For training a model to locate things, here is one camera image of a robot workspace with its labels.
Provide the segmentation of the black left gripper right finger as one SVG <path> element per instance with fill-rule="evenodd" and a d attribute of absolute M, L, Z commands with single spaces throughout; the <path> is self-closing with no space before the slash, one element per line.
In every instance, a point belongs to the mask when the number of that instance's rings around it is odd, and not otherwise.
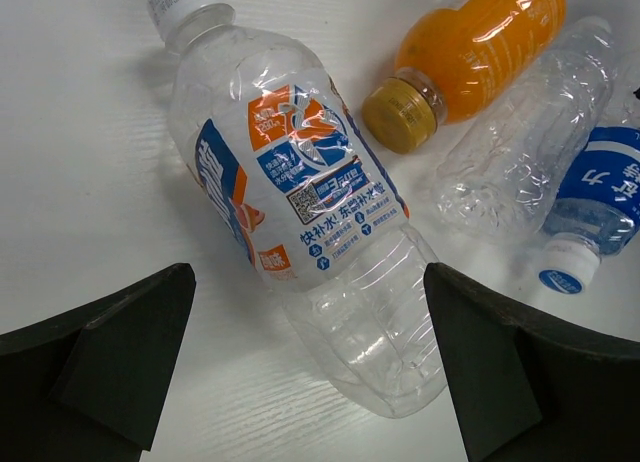
<path fill-rule="evenodd" d="M 497 293 L 444 263 L 424 288 L 470 461 L 636 461 L 639 344 Z"/>

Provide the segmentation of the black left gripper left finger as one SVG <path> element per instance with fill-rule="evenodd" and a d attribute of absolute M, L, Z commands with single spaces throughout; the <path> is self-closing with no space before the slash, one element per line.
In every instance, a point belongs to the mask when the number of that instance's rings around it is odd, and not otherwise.
<path fill-rule="evenodd" d="M 1 336 L 4 461 L 138 461 L 196 289 L 187 263 Z"/>

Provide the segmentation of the blue orange label clear bottle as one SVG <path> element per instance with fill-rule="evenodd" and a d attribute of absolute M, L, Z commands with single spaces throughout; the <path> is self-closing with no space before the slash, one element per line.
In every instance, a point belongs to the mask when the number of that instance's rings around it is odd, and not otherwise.
<path fill-rule="evenodd" d="M 317 55 L 224 0 L 147 0 L 178 58 L 168 131 L 331 384 L 388 418 L 445 388 L 436 257 Z"/>

